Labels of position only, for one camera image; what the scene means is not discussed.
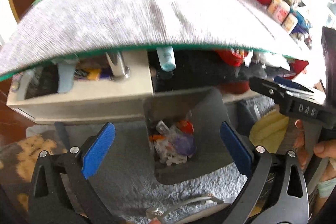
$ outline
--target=orange object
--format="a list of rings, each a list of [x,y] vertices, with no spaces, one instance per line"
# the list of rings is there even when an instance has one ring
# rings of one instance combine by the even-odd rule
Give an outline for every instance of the orange object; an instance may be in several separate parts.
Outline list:
[[[154,134],[148,137],[150,142],[155,142],[157,140],[164,140],[166,137],[159,135],[159,134]]]
[[[101,69],[85,69],[89,74],[87,80],[98,81],[101,73]]]
[[[181,130],[183,133],[194,134],[194,126],[191,122],[187,120],[181,120],[176,124],[177,128]]]

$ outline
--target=metal rivet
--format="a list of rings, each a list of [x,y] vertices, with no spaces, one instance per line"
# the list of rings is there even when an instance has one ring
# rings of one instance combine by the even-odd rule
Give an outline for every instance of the metal rivet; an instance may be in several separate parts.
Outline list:
[[[47,152],[45,150],[40,152],[40,157],[44,158],[47,155]]]
[[[259,152],[259,153],[264,153],[265,152],[265,148],[263,146],[257,146],[256,150]]]
[[[70,153],[71,154],[76,154],[76,153],[78,153],[78,151],[79,151],[79,148],[77,146],[74,146],[74,147],[70,148]]]
[[[290,151],[288,151],[288,155],[289,155],[290,157],[294,158],[294,157],[295,157],[295,152],[292,151],[292,150],[290,150]]]

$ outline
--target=blue clamp pad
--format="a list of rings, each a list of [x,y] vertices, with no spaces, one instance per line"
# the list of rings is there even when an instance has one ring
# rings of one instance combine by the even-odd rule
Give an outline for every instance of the blue clamp pad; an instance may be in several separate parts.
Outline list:
[[[101,130],[93,145],[83,157],[82,174],[85,179],[97,173],[98,168],[105,158],[110,146],[116,136],[116,129],[113,123],[107,123]]]
[[[222,123],[220,137],[224,142],[224,145],[229,150],[239,173],[250,178],[252,175],[252,157],[237,134],[238,133],[236,133],[227,122]]]
[[[280,85],[287,86],[287,87],[292,88],[292,89],[304,90],[304,91],[312,92],[311,90],[305,88],[304,86],[302,86],[302,85],[300,85],[298,83],[295,83],[295,82],[293,82],[290,79],[282,78],[280,76],[274,77],[274,82],[278,83]]]

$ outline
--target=finger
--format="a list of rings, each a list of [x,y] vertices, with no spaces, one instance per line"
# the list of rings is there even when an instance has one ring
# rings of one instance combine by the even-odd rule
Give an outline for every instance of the finger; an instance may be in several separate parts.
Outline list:
[[[301,167],[304,168],[309,156],[308,152],[303,147],[301,147],[296,151],[296,155],[298,157]]]
[[[295,140],[294,148],[303,147],[304,144],[305,144],[305,133],[303,131],[300,131]]]
[[[317,143],[314,146],[314,153],[320,158],[336,158],[336,140]]]
[[[296,120],[295,121],[295,126],[296,126],[296,128],[303,130],[303,122],[302,122],[302,120]]]

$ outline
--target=hand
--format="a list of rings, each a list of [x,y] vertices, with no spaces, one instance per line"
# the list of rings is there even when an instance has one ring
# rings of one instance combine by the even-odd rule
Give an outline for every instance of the hand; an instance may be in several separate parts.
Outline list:
[[[296,138],[294,148],[297,149],[297,157],[301,164],[301,168],[304,169],[307,164],[308,152],[305,149],[305,129],[301,120],[295,122],[295,126],[298,129],[298,137]],[[336,158],[336,140],[325,141],[317,143],[314,146],[314,154],[320,158],[331,157]],[[336,177],[336,170],[329,163],[325,169],[320,181],[327,181]]]

